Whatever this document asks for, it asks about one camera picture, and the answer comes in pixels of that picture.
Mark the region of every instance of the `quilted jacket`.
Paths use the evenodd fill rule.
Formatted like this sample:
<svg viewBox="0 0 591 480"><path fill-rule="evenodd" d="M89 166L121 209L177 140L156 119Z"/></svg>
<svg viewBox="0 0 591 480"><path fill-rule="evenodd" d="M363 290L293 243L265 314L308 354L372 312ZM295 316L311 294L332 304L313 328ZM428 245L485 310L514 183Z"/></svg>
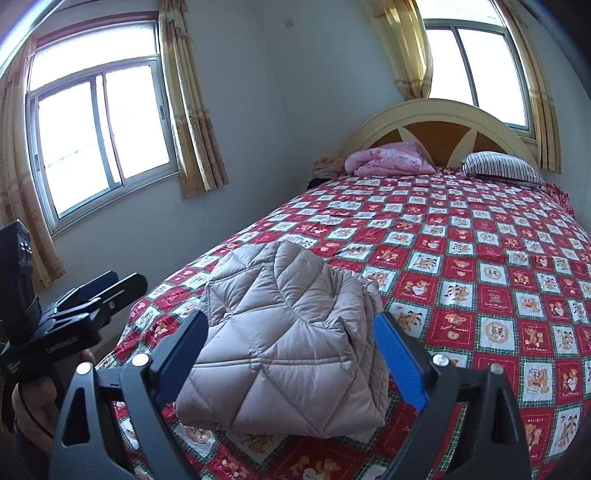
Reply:
<svg viewBox="0 0 591 480"><path fill-rule="evenodd" d="M185 425L332 437L383 425L377 285L291 242L246 245L213 270L209 335L176 402Z"/></svg>

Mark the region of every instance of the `bedspread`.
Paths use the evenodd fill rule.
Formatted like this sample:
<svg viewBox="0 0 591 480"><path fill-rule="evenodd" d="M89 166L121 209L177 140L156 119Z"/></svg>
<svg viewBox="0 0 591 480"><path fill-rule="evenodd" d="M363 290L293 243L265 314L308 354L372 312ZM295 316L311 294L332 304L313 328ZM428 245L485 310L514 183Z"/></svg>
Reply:
<svg viewBox="0 0 591 480"><path fill-rule="evenodd" d="M496 362L520 407L543 478L591 406L591 244L545 193L470 179L339 177L296 197L173 274L132 309L103 367L149 352L196 308L218 260L244 244L290 240L378 282L384 306L431 352L459 367ZM151 478L124 404L116 415L140 478ZM375 479L415 420L395 384L387 423L328 440L238 435L163 416L204 478ZM455 411L433 465L443 476L463 419Z"/></svg>

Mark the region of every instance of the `window glass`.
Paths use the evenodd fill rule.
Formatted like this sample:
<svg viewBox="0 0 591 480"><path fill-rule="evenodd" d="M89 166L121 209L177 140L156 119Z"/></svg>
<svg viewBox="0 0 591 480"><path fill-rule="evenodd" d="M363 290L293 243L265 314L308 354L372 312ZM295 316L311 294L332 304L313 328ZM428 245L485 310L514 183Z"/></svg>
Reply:
<svg viewBox="0 0 591 480"><path fill-rule="evenodd" d="M109 188L96 138L90 82L39 102L39 134L47 184L59 217Z"/></svg>
<svg viewBox="0 0 591 480"><path fill-rule="evenodd" d="M433 56L431 98L445 98L472 105L470 83L451 30L427 30Z"/></svg>
<svg viewBox="0 0 591 480"><path fill-rule="evenodd" d="M96 65L156 53L154 24L140 23L76 35L35 53L29 90Z"/></svg>
<svg viewBox="0 0 591 480"><path fill-rule="evenodd" d="M505 37L458 29L478 96L478 106L502 122L526 126L525 102L517 68Z"/></svg>
<svg viewBox="0 0 591 480"><path fill-rule="evenodd" d="M111 127L126 179L168 163L149 66L105 75Z"/></svg>
<svg viewBox="0 0 591 480"><path fill-rule="evenodd" d="M503 25L489 0L417 0L423 19L453 18L493 25Z"/></svg>

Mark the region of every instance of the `curtain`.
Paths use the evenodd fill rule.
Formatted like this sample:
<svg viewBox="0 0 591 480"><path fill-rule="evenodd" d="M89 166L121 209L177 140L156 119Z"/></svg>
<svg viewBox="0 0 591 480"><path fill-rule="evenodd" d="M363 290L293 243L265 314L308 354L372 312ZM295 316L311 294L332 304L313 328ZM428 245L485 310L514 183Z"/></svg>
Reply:
<svg viewBox="0 0 591 480"><path fill-rule="evenodd" d="M185 0L160 0L158 30L183 197L215 190L228 175L213 132L187 34Z"/></svg>
<svg viewBox="0 0 591 480"><path fill-rule="evenodd" d="M515 41L524 68L534 117L534 132L540 168L560 173L560 141L556 110L548 89L548 80L541 68L537 51L530 40L528 26L512 0L497 0L496 3L507 22L507 27Z"/></svg>
<svg viewBox="0 0 591 480"><path fill-rule="evenodd" d="M33 286L40 291L66 271L51 240L29 162L25 96L35 44L30 38L0 78L0 223L19 219L31 233Z"/></svg>
<svg viewBox="0 0 591 480"><path fill-rule="evenodd" d="M405 100L428 98L433 58L415 0L361 0L386 49L394 83Z"/></svg>

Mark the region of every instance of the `headboard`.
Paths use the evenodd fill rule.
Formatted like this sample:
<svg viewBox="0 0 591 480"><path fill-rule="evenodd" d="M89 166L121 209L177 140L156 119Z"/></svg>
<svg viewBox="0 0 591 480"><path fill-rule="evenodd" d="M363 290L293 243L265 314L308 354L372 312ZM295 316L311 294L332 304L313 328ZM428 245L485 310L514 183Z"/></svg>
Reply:
<svg viewBox="0 0 591 480"><path fill-rule="evenodd" d="M378 113L349 138L340 156L400 141L421 143L439 167L459 167L472 152L497 151L539 171L530 149L503 122L472 105L442 99L410 100Z"/></svg>

